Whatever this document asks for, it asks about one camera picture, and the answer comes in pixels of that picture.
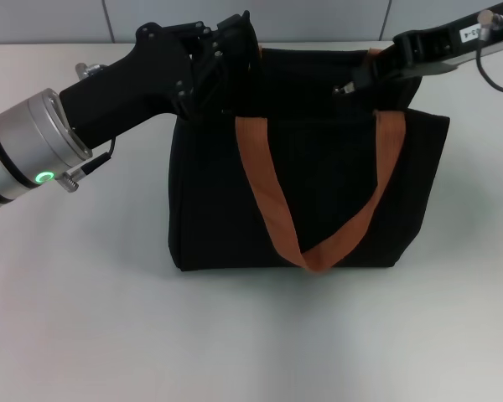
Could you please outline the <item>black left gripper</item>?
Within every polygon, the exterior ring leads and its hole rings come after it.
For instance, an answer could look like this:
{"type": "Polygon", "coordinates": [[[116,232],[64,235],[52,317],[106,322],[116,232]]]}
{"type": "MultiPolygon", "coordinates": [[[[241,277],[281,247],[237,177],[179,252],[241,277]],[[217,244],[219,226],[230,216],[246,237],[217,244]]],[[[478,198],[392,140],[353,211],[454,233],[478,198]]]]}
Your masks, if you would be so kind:
{"type": "Polygon", "coordinates": [[[161,114],[221,114],[230,92],[226,44],[244,37],[247,12],[216,25],[146,23],[129,54],[60,92],[73,132],[90,149],[161,114]]]}

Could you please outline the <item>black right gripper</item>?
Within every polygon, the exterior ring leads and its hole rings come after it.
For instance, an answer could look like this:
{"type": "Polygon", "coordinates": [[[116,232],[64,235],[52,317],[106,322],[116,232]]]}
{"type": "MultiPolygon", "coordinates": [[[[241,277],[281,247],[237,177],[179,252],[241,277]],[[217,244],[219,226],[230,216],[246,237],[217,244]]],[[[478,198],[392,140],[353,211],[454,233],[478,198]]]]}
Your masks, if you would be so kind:
{"type": "MultiPolygon", "coordinates": [[[[488,9],[503,18],[503,3],[488,9]]],[[[389,47],[367,51],[362,65],[351,71],[350,83],[354,90],[363,90],[389,81],[456,70],[476,57],[480,31],[478,17],[478,13],[472,13],[436,28],[398,34],[389,47]]],[[[500,51],[503,51],[503,23],[490,31],[481,55],[500,51]]]]}

